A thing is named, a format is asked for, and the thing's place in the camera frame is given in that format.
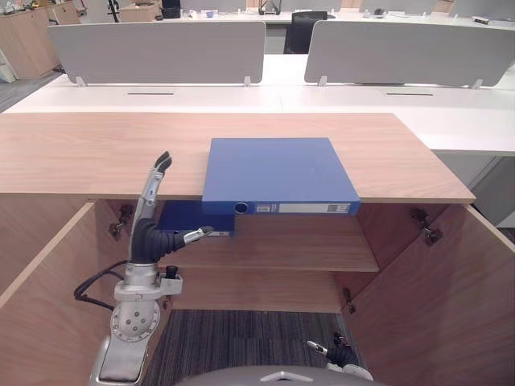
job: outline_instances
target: robotic hand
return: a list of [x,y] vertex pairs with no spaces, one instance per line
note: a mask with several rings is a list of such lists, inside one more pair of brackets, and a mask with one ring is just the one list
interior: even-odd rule
[[116,284],[117,305],[111,316],[111,335],[105,339],[89,380],[91,386],[130,386],[140,384],[146,358],[146,346],[159,324],[162,296],[180,294],[183,279],[176,267],[159,273],[158,262],[212,232],[202,227],[193,232],[169,234],[154,222],[156,196],[171,157],[165,152],[150,170],[138,200],[130,236],[129,261],[123,281]]
[[328,370],[344,372],[365,378],[366,380],[373,380],[372,375],[359,366],[357,355],[344,336],[335,332],[333,342],[335,346],[329,349],[311,340],[307,341],[307,346],[324,355],[329,360]]

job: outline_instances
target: binder ring hole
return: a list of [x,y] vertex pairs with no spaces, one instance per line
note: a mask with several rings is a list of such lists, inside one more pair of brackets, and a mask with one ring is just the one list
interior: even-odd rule
[[237,203],[236,205],[234,205],[234,211],[238,215],[244,215],[248,210],[249,205],[247,205],[246,203]]

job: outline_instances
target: wooden countertop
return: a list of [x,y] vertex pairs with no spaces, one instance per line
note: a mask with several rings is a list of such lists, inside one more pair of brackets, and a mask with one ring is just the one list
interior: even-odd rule
[[211,138],[328,137],[369,203],[471,203],[473,194],[393,114],[0,115],[0,195],[135,198],[155,159],[162,199],[202,196]]

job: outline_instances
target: black office chair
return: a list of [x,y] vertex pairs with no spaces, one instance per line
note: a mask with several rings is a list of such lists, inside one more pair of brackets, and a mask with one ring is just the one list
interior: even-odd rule
[[309,52],[313,26],[319,20],[327,19],[328,13],[325,10],[294,12],[291,14],[291,25],[286,29],[284,53],[307,54]]

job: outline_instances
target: office chair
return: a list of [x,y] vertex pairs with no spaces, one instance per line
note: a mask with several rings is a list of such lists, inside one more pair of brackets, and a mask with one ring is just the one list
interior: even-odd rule
[[180,18],[180,0],[163,0],[163,18]]
[[286,29],[284,53],[307,54],[309,52],[313,26],[319,20],[327,19],[328,13],[325,10],[294,12],[291,14],[291,26]]

